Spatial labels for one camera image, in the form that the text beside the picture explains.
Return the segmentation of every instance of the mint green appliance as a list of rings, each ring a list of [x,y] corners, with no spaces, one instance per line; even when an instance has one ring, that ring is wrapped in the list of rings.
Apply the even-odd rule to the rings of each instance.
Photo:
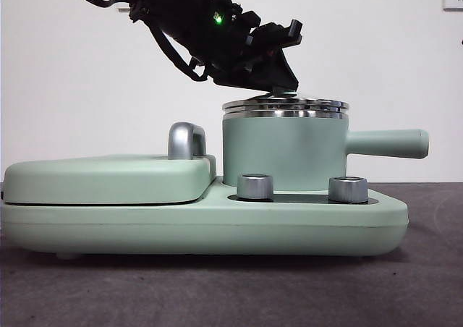
[[[267,98],[224,108],[224,178],[206,154],[204,131],[178,123],[165,156],[10,166],[2,231],[62,258],[380,255],[399,245],[407,206],[344,177],[346,156],[422,158],[424,131],[349,133],[348,105],[334,101]]]

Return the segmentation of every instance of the pot handle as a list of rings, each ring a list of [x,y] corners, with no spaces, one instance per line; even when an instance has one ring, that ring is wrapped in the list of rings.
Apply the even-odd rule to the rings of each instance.
[[[429,135],[421,129],[350,132],[347,135],[347,154],[424,158],[428,151]]]

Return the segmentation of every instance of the mint green tray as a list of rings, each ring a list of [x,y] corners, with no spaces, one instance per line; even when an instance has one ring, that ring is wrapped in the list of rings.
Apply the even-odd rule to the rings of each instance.
[[[154,204],[198,199],[216,178],[214,156],[114,155],[16,163],[4,200],[32,204]]]

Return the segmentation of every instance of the mint green pot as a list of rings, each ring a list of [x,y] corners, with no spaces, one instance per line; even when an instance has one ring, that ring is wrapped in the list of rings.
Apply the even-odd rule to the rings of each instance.
[[[349,120],[250,117],[223,121],[224,183],[240,174],[268,174],[275,190],[327,190],[330,177],[346,175],[350,153],[424,158],[428,134],[421,129],[349,132]]]

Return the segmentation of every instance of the robotic arm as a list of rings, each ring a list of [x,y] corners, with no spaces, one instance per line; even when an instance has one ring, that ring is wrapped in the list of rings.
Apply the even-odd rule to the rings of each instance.
[[[302,24],[260,25],[254,12],[243,12],[232,0],[87,0],[100,7],[130,4],[133,22],[143,21],[162,51],[194,81],[212,77],[217,85],[281,92],[296,90],[298,81],[283,48],[300,44]],[[166,35],[183,45],[186,63]],[[195,72],[204,66],[204,73]]]

